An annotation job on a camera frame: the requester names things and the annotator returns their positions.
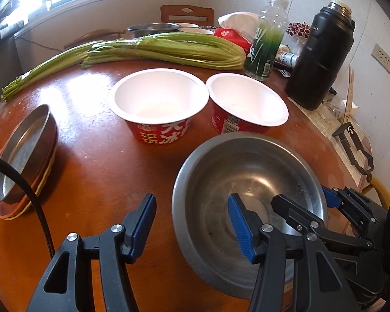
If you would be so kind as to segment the pink plastic bowl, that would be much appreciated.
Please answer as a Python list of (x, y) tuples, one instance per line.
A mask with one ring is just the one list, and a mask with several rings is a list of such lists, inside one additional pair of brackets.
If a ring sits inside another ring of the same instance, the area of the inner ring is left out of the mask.
[[(50, 161), (50, 157), (52, 156), (54, 150), (56, 150), (56, 146), (57, 146), (57, 140), (53, 142), (52, 150), (49, 156), (47, 157), (45, 165), (42, 167), (42, 170), (40, 171), (39, 175), (36, 177), (35, 181), (33, 181), (33, 183), (31, 184), (31, 188), (35, 192), (36, 192), (36, 188), (38, 187), (38, 183), (40, 182), (40, 179), (42, 178), (44, 171), (47, 168), (47, 165)], [(19, 201), (18, 203), (6, 204), (0, 202), (0, 219), (5, 220), (6, 218), (9, 218), (10, 216), (18, 212), (18, 210), (20, 210), (28, 201), (30, 201), (30, 199), (28, 198), (27, 195), (24, 194), (22, 196), (21, 201)]]

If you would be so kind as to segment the red paper bowl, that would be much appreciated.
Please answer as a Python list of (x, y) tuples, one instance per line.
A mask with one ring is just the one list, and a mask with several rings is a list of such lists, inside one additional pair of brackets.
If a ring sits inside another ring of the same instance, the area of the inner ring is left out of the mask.
[(191, 119), (207, 105), (209, 90), (191, 73), (152, 68), (118, 81), (110, 98), (112, 112), (126, 122), (137, 141), (160, 146), (186, 134)]
[(289, 111), (283, 99), (267, 85), (245, 75), (215, 74), (206, 81), (212, 100), (211, 120), (220, 134), (264, 133), (284, 125)]

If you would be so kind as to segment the celery bunch rear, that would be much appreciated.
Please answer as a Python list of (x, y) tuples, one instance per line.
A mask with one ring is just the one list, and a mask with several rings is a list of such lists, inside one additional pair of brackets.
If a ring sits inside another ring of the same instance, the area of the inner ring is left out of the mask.
[(12, 98), (23, 89), (45, 77), (80, 64), (87, 57), (88, 50), (100, 42), (102, 40), (88, 42), (68, 49), (20, 75), (2, 88), (1, 101)]

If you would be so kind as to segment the steel pot far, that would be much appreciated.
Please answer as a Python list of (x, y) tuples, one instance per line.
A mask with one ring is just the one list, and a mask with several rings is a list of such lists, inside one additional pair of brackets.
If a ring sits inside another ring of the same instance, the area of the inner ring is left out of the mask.
[(180, 25), (176, 23), (141, 23), (128, 27), (127, 31), (133, 39), (160, 33), (178, 32)]

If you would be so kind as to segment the celery bunch front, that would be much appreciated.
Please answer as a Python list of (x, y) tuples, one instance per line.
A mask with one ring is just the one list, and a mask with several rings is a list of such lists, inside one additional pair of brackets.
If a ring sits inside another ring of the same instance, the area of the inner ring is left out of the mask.
[(81, 66), (129, 60), (157, 60), (212, 70), (240, 70), (244, 50), (213, 35), (196, 33), (160, 33), (135, 39), (99, 42), (87, 52)]

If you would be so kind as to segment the wooden tongs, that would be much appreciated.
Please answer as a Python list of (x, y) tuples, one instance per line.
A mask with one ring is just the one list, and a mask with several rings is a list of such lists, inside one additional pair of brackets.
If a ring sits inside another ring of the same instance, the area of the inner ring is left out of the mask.
[(354, 70), (351, 67), (349, 67), (347, 98), (346, 98), (344, 115), (342, 118), (343, 124), (349, 122), (349, 119), (352, 117), (353, 91), (354, 91)]

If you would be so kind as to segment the wall power socket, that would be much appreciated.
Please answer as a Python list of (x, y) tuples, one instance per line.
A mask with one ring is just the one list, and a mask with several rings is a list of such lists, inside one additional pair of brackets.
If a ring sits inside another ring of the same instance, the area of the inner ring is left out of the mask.
[(390, 56), (378, 44), (374, 45), (371, 55), (390, 74)]

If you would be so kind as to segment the celery bunch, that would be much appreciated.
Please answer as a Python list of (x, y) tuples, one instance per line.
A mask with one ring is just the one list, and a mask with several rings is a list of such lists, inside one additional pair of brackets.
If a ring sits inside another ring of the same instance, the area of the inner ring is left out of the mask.
[(240, 70), (244, 50), (213, 35), (196, 33), (160, 33), (135, 39), (99, 42), (87, 52), (81, 66), (129, 60), (157, 60), (212, 70)]
[(88, 42), (68, 49), (20, 75), (2, 88), (1, 101), (12, 98), (23, 89), (45, 77), (80, 64), (87, 57), (88, 50), (100, 42), (102, 40)]

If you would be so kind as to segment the large steel bowl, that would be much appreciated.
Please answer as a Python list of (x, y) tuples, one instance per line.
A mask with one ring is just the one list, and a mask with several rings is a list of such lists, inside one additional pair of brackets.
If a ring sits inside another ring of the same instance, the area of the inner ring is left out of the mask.
[(172, 191), (172, 221), (179, 248), (194, 272), (213, 288), (250, 299), (258, 266), (242, 255), (230, 217), (228, 197), (280, 232), (297, 236), (271, 206), (283, 194), (328, 220), (321, 184), (297, 152), (262, 134), (220, 134), (184, 161)]

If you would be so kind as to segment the white ceramic bowl far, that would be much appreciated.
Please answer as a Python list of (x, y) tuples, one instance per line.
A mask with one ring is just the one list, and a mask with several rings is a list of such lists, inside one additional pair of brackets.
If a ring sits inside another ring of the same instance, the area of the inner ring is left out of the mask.
[(213, 31), (209, 29), (203, 29), (197, 24), (193, 23), (177, 23), (179, 25), (180, 32), (194, 33), (194, 34), (204, 34), (204, 35), (212, 35)]

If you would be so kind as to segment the wooden chair with slat back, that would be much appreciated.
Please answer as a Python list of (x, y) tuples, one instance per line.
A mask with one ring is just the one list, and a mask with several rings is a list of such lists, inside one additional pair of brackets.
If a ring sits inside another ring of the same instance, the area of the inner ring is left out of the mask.
[(214, 26), (215, 12), (212, 8), (187, 4), (165, 4), (160, 7), (164, 23), (193, 23), (199, 26)]

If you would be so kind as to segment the clear bottle green liquid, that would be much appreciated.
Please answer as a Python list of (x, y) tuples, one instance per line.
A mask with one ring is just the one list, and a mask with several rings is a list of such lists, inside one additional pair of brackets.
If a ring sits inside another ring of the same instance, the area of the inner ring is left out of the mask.
[(255, 80), (269, 78), (284, 33), (289, 25), (288, 0), (270, 0), (258, 19), (253, 43), (244, 62), (244, 72)]

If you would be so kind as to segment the black thermos flask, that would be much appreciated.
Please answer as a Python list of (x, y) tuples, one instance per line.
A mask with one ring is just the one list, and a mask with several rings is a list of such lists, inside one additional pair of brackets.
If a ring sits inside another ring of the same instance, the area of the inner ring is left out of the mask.
[(297, 104), (310, 111), (319, 107), (354, 43), (354, 29), (352, 10), (341, 0), (330, 0), (314, 16), (285, 89)]

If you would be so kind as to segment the curved wooden chair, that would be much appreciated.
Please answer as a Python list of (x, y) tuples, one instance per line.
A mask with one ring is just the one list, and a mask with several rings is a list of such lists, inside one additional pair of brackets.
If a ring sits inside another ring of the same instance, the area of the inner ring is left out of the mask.
[(105, 29), (93, 30), (64, 45), (64, 49), (65, 50), (71, 49), (81, 44), (85, 44), (96, 40), (104, 40), (106, 37), (112, 37), (114, 35), (116, 35), (117, 38), (121, 38), (121, 36), (126, 33), (127, 33), (126, 30), (121, 30), (121, 29), (105, 28)]

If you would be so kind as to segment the shallow steel pan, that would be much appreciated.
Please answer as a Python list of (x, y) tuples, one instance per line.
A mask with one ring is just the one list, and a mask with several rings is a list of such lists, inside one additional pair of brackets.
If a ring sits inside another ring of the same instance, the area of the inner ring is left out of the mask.
[[(33, 183), (57, 142), (57, 125), (47, 104), (36, 107), (13, 131), (1, 152), (1, 159), (28, 182)], [(0, 202), (15, 204), (22, 190), (0, 172)]]

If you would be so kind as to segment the red tissue pack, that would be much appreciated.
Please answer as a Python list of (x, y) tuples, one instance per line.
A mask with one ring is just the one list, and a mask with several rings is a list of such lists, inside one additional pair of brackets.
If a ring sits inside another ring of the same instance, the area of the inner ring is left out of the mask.
[(227, 41), (230, 41), (233, 44), (236, 44), (237, 46), (241, 47), (245, 54), (248, 54), (251, 43), (246, 40), (243, 36), (238, 33), (238, 31), (233, 29), (226, 29), (226, 28), (216, 28), (213, 32), (213, 35), (216, 37), (223, 38)]

